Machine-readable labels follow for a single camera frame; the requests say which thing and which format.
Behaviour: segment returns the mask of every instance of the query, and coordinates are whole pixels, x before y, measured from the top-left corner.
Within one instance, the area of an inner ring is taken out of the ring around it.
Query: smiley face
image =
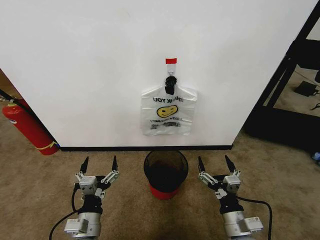
[[[171,116],[172,114],[175,114],[176,112],[178,112],[178,106],[172,105],[172,106],[160,107],[156,111],[156,114],[158,114],[158,116],[160,118],[167,118],[167,117]]]

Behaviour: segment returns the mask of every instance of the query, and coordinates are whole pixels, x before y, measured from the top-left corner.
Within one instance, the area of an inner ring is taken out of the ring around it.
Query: red base
[[[42,155],[48,156],[48,155],[56,153],[58,150],[59,150],[59,148],[57,147],[56,144],[54,144],[52,147],[48,147],[46,149],[39,150],[39,152],[42,153]]]
[[[177,188],[176,190],[174,190],[172,192],[162,192],[162,191],[159,191],[159,190],[155,189],[150,184],[149,184],[149,187],[150,187],[152,195],[155,196],[157,199],[160,199],[160,200],[172,199],[174,197],[174,195],[177,194],[178,189],[179,189],[179,188]]]

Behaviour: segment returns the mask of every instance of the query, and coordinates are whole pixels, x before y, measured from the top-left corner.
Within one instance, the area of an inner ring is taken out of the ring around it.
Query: red fire extinguisher
[[[44,130],[32,114],[25,100],[19,99],[19,106],[12,101],[2,109],[2,113],[43,155],[51,155],[59,150],[58,144]]]

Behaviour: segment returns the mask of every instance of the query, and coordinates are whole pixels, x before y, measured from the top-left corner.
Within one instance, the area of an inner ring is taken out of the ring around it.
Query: black baseboard
[[[172,150],[230,150],[232,145],[199,146],[62,146],[63,152],[118,152],[118,151],[172,151]]]

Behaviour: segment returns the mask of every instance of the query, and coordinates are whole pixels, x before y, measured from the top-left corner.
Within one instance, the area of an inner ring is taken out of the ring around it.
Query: black cable
[[[26,107],[25,105],[23,105],[19,99],[15,99],[12,96],[10,96],[9,94],[7,94],[5,91],[0,89],[0,95],[3,96],[4,99],[8,100],[8,101],[13,101],[14,104],[18,105],[20,108],[22,108],[23,110],[25,110],[28,114],[30,114],[32,117],[34,117],[34,119],[40,124],[40,126],[42,127],[42,129],[55,141],[55,138],[51,135],[51,133],[48,131],[48,129],[45,127],[45,125],[42,123],[42,121],[38,118],[38,116],[34,113],[34,111],[29,108]]]
[[[72,207],[72,210],[75,212],[78,212],[78,210],[76,209],[76,206],[75,206],[75,195],[76,195],[76,192],[78,189],[80,189],[80,185],[79,185],[79,183],[75,183],[74,188],[73,188],[73,193],[71,196],[71,207]]]
[[[315,109],[318,109],[320,108],[320,102],[317,103],[313,108],[311,108],[310,110],[315,110]]]
[[[317,85],[318,87],[320,87],[319,82],[313,81],[313,80],[311,80],[311,79],[303,76],[301,73],[299,73],[299,72],[297,72],[297,71],[294,71],[294,72],[295,72],[296,74],[300,75],[301,77],[303,77],[304,79],[308,80],[311,84],[315,84],[315,85]]]
[[[247,199],[244,197],[236,196],[237,199],[250,202],[250,203],[256,203],[256,204],[264,204],[268,207],[269,209],[269,228],[268,228],[268,240],[271,240],[271,231],[272,231],[272,208],[269,203],[266,201],[259,201],[259,200],[252,200],[252,199]]]
[[[51,229],[50,235],[49,235],[49,240],[52,240],[52,235],[54,234],[54,231],[56,229],[56,227],[62,223],[65,219],[67,219],[68,217],[70,217],[71,215],[75,214],[76,211],[70,212],[68,215],[64,216],[63,218],[61,218]]]
[[[53,228],[51,229],[51,232],[50,232],[50,235],[49,235],[49,240],[52,240],[52,235],[54,234],[54,231],[56,229],[56,227],[62,223],[65,219],[67,219],[68,217],[70,217],[71,215],[75,214],[78,212],[78,210],[76,209],[76,206],[75,206],[75,195],[76,195],[76,192],[77,190],[80,189],[80,185],[79,183],[76,183],[74,184],[74,188],[73,188],[73,192],[72,192],[72,196],[71,196],[71,207],[72,207],[72,210],[73,212],[69,213],[67,216],[63,217],[62,219],[60,219],[54,226]]]

